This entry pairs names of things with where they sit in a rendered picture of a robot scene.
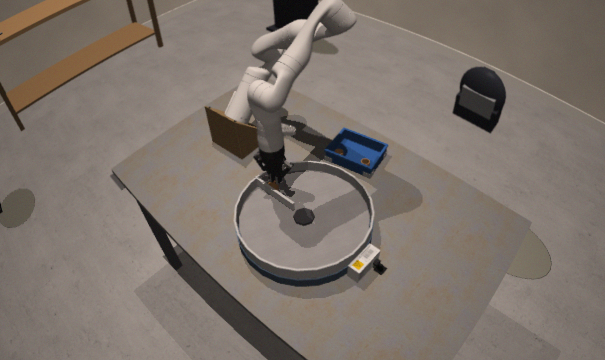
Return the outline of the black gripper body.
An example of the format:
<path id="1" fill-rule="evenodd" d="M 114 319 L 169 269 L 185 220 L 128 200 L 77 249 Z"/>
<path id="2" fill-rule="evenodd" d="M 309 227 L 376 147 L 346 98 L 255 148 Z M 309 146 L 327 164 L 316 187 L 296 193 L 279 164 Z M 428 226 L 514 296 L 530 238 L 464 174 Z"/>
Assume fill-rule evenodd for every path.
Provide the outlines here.
<path id="1" fill-rule="evenodd" d="M 262 158 L 260 156 L 263 159 L 263 161 L 264 161 L 264 159 L 269 160 L 269 166 L 270 167 L 273 167 L 272 166 L 272 162 L 276 161 L 277 168 L 280 168 L 284 164 L 284 160 L 283 159 L 286 160 L 286 157 L 284 155 L 285 154 L 285 146 L 283 146 L 279 151 L 272 152 L 272 153 L 264 152 L 264 151 L 260 150 L 260 148 L 259 148 L 259 153 L 260 153 L 260 155 L 262 155 L 262 157 L 264 157 L 264 158 Z M 270 160 L 270 159 L 276 159 L 276 160 Z"/>

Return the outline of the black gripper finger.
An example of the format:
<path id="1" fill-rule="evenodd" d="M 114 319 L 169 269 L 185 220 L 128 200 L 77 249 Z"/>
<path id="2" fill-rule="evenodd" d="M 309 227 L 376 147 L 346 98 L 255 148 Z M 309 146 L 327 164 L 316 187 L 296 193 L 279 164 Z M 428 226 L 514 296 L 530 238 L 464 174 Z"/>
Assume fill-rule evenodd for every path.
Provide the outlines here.
<path id="1" fill-rule="evenodd" d="M 288 163 L 285 159 L 284 160 L 284 170 L 282 170 L 282 166 L 280 168 L 277 168 L 277 163 L 276 161 L 272 162 L 272 166 L 273 166 L 273 171 L 275 172 L 275 182 L 276 184 L 280 184 L 280 182 L 282 181 L 282 178 L 291 170 L 291 168 L 294 166 L 293 163 Z"/>
<path id="2" fill-rule="evenodd" d="M 258 165 L 260 166 L 260 168 L 263 171 L 267 171 L 268 176 L 269 176 L 269 180 L 270 182 L 274 182 L 275 180 L 275 173 L 273 171 L 273 167 L 269 166 L 269 160 L 264 160 L 260 157 L 259 151 L 255 154 L 254 159 L 256 160 L 256 162 L 258 163 Z M 264 164 L 263 164 L 264 163 Z M 263 166 L 264 165 L 264 166 Z M 266 168 L 266 169 L 265 169 Z"/>

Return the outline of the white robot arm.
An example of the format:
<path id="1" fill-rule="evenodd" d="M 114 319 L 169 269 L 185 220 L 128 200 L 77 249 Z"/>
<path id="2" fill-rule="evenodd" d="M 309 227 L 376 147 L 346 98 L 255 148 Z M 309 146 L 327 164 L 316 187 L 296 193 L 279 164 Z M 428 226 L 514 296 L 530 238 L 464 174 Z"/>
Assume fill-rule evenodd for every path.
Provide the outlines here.
<path id="1" fill-rule="evenodd" d="M 258 38 L 251 53 L 265 64 L 246 69 L 225 115 L 248 124 L 253 114 L 260 150 L 279 151 L 284 146 L 284 136 L 294 136 L 296 128 L 281 123 L 278 110 L 284 105 L 295 79 L 308 64 L 313 42 L 342 34 L 355 23 L 356 15 L 342 0 L 322 0 L 307 20 L 293 21 Z M 277 78 L 274 86 L 268 83 L 272 74 Z"/>

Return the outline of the blue crate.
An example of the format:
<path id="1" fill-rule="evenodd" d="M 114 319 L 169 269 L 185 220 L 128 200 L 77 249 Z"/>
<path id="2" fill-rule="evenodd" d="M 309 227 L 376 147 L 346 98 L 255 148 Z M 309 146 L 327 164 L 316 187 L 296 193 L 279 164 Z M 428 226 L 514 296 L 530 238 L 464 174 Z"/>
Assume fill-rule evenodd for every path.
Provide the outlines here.
<path id="1" fill-rule="evenodd" d="M 387 155 L 387 147 L 386 143 L 343 128 L 326 147 L 325 160 L 371 178 L 382 159 Z M 344 156 L 333 152 L 339 148 L 343 149 Z M 360 163 L 363 158 L 370 160 L 370 166 Z"/>

